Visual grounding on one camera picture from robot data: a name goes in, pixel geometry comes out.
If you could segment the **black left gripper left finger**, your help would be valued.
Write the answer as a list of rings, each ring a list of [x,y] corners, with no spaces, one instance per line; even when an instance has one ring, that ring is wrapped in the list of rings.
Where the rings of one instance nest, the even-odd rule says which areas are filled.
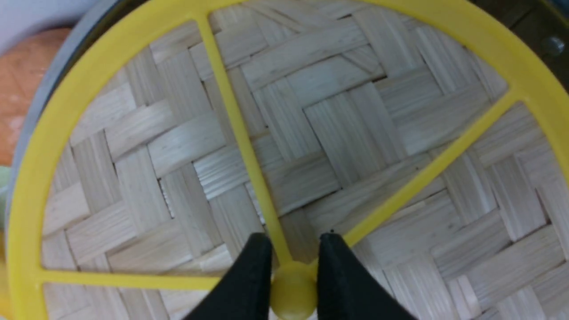
[[[267,320],[272,283],[272,243],[252,233],[234,264],[185,320]]]

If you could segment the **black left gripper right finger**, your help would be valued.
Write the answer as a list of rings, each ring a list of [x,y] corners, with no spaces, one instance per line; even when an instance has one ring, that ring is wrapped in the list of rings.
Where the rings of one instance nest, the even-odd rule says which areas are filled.
[[[414,320],[372,277],[343,237],[320,237],[317,271],[320,320]]]

